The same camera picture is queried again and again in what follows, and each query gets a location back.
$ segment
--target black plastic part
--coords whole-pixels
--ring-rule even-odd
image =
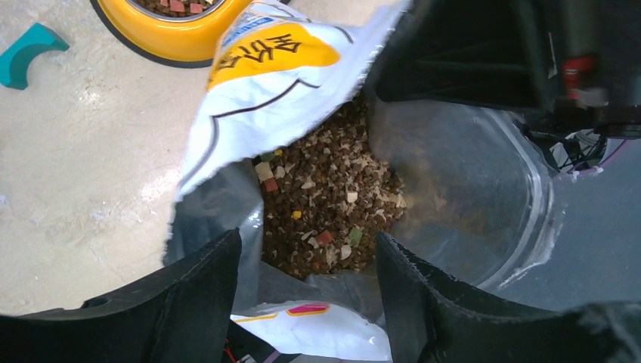
[[[94,11],[102,21],[102,24],[116,37],[122,44],[127,48],[133,50],[136,54],[141,57],[148,59],[154,63],[162,64],[163,66],[169,66],[174,68],[207,68],[212,66],[212,59],[201,60],[197,62],[181,62],[179,60],[171,60],[163,57],[158,57],[155,54],[151,54],[148,51],[145,51],[143,48],[137,46],[134,42],[127,39],[118,29],[109,21],[109,18],[102,10],[98,0],[91,0],[91,6],[94,8]]]
[[[16,362],[220,361],[237,283],[229,231],[173,265],[80,309],[0,316],[0,357]]]
[[[553,109],[559,94],[540,0],[415,0],[383,51],[376,93],[386,102],[434,99]]]
[[[376,237],[394,361],[639,361],[641,304],[590,304],[555,313],[510,302]]]
[[[610,138],[641,138],[641,6],[602,0],[600,80],[608,90],[596,131]]]

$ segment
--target kibble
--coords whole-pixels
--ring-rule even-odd
[[[256,166],[259,178],[275,178],[279,187],[278,193],[263,189],[270,217],[262,259],[288,275],[361,270],[373,258],[376,233],[403,215],[402,180],[372,155],[366,113],[362,98],[349,102]]]

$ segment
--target wire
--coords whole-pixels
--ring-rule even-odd
[[[225,353],[227,353],[227,356],[231,360],[231,363],[238,363],[236,358],[234,357],[234,354],[231,352],[231,349],[229,348],[229,339],[225,339],[225,349],[223,349]]]
[[[576,172],[578,172],[578,175],[591,175],[595,173],[596,174],[600,173],[603,170],[603,168],[606,167],[608,164],[610,164],[610,162],[613,161],[613,159],[618,154],[621,153],[621,150],[623,150],[624,147],[627,144],[629,144],[628,141],[629,140],[624,140],[623,142],[621,142],[621,144],[619,144],[619,146],[617,146],[617,148],[614,151],[612,151],[612,154],[609,154],[601,163],[598,163],[595,166],[592,166],[591,168],[581,170],[581,171],[576,171],[571,169],[570,171],[568,171],[568,174],[575,175]]]

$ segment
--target plastic bag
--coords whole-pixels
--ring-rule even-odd
[[[231,319],[283,354],[391,361],[386,332],[352,310],[328,302],[258,306]]]
[[[178,200],[223,166],[291,144],[351,99],[406,7],[381,7],[354,28],[274,0],[250,4],[218,45]]]
[[[322,314],[293,320],[290,309],[305,302],[283,303],[265,289],[262,297],[272,301],[259,301],[262,199],[246,159],[291,144],[351,99],[408,5],[381,7],[357,28],[316,23],[275,0],[261,0],[246,8],[218,44],[207,94],[190,131],[163,261],[173,263],[239,228],[243,252],[234,314],[253,317],[248,308],[280,300],[269,312],[281,312],[279,318],[243,326],[281,352],[390,359],[384,330],[350,309],[324,303]],[[264,277],[270,269],[262,272],[261,287],[269,287],[271,280]],[[271,290],[286,290],[271,285]],[[314,299],[319,291],[291,290],[297,299],[306,294]]]

